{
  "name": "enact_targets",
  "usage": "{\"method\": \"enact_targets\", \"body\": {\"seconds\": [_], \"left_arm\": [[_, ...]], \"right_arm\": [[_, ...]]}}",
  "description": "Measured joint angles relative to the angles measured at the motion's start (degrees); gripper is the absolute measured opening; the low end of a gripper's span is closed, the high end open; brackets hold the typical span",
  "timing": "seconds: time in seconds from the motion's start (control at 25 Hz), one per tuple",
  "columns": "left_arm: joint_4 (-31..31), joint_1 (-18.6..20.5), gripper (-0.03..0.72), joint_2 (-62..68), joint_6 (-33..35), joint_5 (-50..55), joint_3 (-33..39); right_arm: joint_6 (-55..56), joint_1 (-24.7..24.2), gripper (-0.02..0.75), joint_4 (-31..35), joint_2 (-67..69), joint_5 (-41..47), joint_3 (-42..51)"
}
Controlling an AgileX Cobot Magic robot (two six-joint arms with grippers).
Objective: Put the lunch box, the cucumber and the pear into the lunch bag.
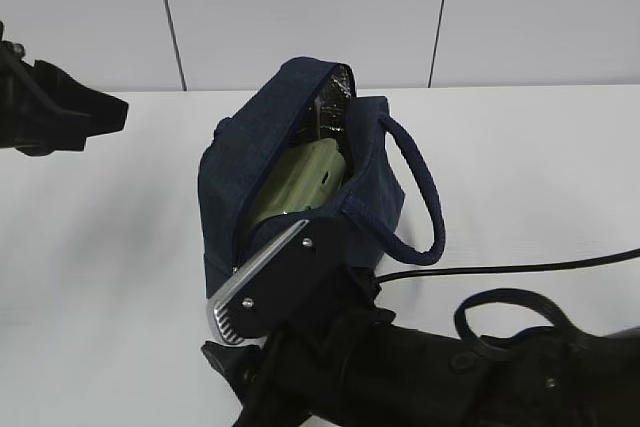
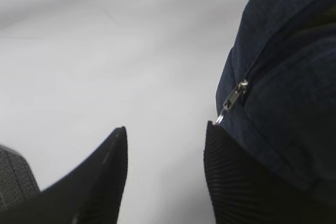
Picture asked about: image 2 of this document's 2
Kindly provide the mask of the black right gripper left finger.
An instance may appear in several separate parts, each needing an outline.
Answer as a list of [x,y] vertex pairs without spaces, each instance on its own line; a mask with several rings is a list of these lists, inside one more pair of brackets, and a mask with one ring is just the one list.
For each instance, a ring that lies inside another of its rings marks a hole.
[[1,146],[1,223],[117,223],[127,172],[125,127],[45,190],[25,158]]

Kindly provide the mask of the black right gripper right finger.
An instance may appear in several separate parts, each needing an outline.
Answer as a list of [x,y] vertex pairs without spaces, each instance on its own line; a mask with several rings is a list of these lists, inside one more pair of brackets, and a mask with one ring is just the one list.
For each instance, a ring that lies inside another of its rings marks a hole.
[[335,223],[335,208],[302,193],[208,121],[204,171],[216,223]]

